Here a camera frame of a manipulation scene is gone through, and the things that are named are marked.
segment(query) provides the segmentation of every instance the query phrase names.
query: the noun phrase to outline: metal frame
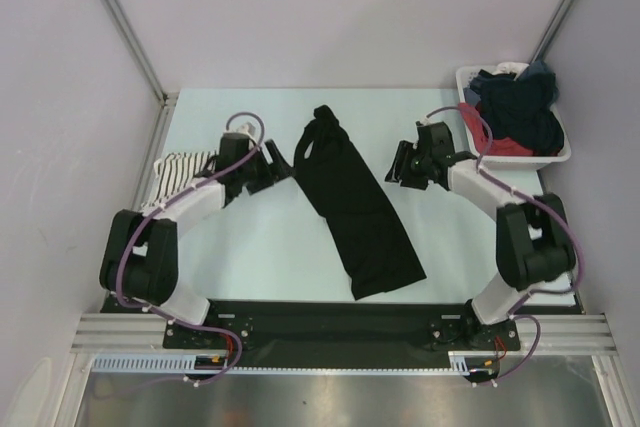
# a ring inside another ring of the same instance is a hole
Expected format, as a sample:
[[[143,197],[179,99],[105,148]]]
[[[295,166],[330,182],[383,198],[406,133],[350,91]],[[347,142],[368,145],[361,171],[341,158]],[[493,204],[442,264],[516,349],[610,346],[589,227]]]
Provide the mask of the metal frame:
[[[132,202],[137,207],[146,196],[151,184],[151,165],[162,150],[168,132],[171,116],[177,101],[177,94],[167,94],[149,61],[131,23],[119,0],[101,0],[133,60],[140,68],[145,82],[159,102],[160,111],[155,120],[152,138],[143,161],[138,189]],[[535,49],[532,59],[544,58],[557,36],[562,24],[576,0],[561,0],[551,18],[542,39]],[[542,324],[541,342],[536,356],[544,355],[587,355],[592,356],[600,380],[600,386],[609,409],[613,425],[640,426],[635,410],[633,395],[624,377],[623,369],[615,348],[615,343],[606,318],[603,315],[543,315],[538,317]],[[526,320],[518,321],[518,331],[522,343],[523,355],[531,346],[535,336],[535,326]],[[82,317],[71,348],[70,367],[64,392],[60,398],[57,416],[51,426],[62,427],[75,424],[80,412],[82,397],[94,360],[99,356],[111,358],[130,354],[153,355],[155,358],[165,355],[190,354],[193,351],[165,350],[162,347],[165,333],[165,321],[148,314],[86,314]],[[209,354],[220,351],[207,351]],[[455,375],[464,373],[460,359],[464,356],[483,355],[482,352],[452,352],[452,369]],[[412,369],[415,375],[433,375],[430,369]],[[232,373],[249,374],[342,374],[342,375],[406,375],[406,371],[309,371],[301,369],[234,369]],[[437,375],[450,372],[435,372]]]

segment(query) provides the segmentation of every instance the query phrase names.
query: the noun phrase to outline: red cloth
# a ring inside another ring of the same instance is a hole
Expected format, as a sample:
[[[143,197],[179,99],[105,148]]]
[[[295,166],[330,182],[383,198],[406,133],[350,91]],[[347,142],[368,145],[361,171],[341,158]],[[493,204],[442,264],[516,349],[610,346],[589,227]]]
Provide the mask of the red cloth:
[[[476,150],[478,152],[482,152],[489,142],[489,138],[485,135],[484,129],[482,126],[482,122],[471,112],[467,112],[467,110],[476,111],[477,110],[465,103],[460,102],[460,107],[462,108],[462,118],[464,119],[464,123],[467,124],[469,130],[471,131],[471,136],[473,137],[473,143],[476,146]],[[529,150],[525,147],[522,147],[515,140],[505,137],[504,139],[496,140],[493,139],[493,143],[491,144],[491,148],[487,155],[506,155],[511,157],[531,157],[533,155],[533,150]]]

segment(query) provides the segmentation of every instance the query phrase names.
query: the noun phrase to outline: white cloth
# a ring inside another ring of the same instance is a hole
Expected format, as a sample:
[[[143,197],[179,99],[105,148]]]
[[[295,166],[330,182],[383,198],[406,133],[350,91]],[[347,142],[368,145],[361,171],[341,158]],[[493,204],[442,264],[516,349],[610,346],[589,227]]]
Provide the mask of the white cloth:
[[[171,153],[153,163],[155,180],[149,198],[142,204],[143,209],[155,207],[158,203],[184,189],[194,176],[204,169],[215,152]]]
[[[523,62],[501,62],[497,65],[496,70],[493,71],[493,75],[516,74],[517,79],[527,67],[529,67],[529,64]]]

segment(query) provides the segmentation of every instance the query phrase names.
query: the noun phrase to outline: black cloth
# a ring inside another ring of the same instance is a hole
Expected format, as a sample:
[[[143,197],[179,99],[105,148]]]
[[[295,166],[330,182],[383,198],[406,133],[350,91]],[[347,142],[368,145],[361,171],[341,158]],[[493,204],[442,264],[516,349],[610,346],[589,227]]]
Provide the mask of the black cloth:
[[[564,132],[550,110],[557,98],[553,72],[512,80],[481,71],[470,88],[480,95],[480,115],[495,139],[509,137],[542,156],[556,155],[564,147]]]
[[[295,179],[327,221],[354,298],[425,279],[391,202],[338,119],[326,105],[313,114],[296,147]]]

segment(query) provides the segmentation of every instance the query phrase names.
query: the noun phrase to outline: pile of clothes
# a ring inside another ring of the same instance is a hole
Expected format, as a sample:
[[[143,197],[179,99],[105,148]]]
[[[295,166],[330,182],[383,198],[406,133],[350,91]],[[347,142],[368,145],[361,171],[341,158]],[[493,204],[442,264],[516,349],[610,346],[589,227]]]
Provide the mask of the pile of clothes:
[[[542,60],[503,62],[492,73],[481,70],[464,96],[467,107],[491,127],[488,155],[555,156],[564,147],[564,132],[550,110],[558,99],[556,74]],[[482,152],[488,142],[482,122],[471,113],[462,116]]]

